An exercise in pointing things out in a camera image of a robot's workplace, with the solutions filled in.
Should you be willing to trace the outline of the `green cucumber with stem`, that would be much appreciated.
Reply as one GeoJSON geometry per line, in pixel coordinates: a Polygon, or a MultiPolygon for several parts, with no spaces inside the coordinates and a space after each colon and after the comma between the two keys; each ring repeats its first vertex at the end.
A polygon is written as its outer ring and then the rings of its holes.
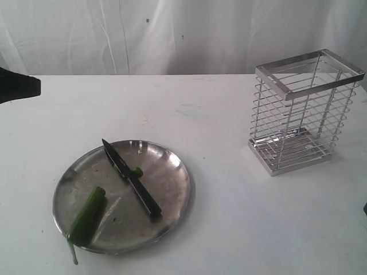
{"type": "Polygon", "coordinates": [[[67,232],[67,243],[75,265],[79,264],[75,246],[86,247],[91,243],[104,211],[105,195],[102,187],[95,187],[67,232]]]}

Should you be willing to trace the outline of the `black handled serrated knife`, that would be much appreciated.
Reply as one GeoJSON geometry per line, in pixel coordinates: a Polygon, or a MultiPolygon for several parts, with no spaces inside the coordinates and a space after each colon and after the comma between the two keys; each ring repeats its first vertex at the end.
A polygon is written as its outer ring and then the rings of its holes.
{"type": "Polygon", "coordinates": [[[118,154],[118,152],[113,148],[109,142],[102,139],[104,151],[107,155],[108,160],[110,161],[113,168],[117,171],[119,176],[128,181],[131,185],[135,196],[137,197],[139,203],[143,207],[147,216],[151,221],[155,222],[161,217],[161,208],[155,201],[155,199],[151,196],[151,194],[147,191],[145,186],[141,183],[139,178],[135,175],[135,172],[129,168],[123,158],[118,154]]]}

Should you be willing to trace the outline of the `white backdrop curtain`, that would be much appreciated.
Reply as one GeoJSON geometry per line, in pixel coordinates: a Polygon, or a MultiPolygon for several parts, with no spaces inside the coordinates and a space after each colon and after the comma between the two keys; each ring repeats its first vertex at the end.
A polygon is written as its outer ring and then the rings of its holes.
{"type": "Polygon", "coordinates": [[[365,1],[2,1],[24,74],[235,74],[330,49],[366,68],[365,1]]]}

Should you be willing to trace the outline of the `round steel plate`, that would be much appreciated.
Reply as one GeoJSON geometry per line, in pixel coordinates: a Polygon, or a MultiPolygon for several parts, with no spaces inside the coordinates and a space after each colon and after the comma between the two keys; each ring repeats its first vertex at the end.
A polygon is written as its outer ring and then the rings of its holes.
{"type": "Polygon", "coordinates": [[[157,242],[184,217],[195,193],[183,161],[159,144],[122,140],[112,146],[129,168],[143,171],[140,182],[161,208],[152,221],[138,202],[131,185],[112,168],[102,146],[87,152],[62,175],[53,197],[53,218],[66,235],[83,204],[96,186],[106,192],[104,213],[96,234],[85,250],[121,254],[157,242]]]}

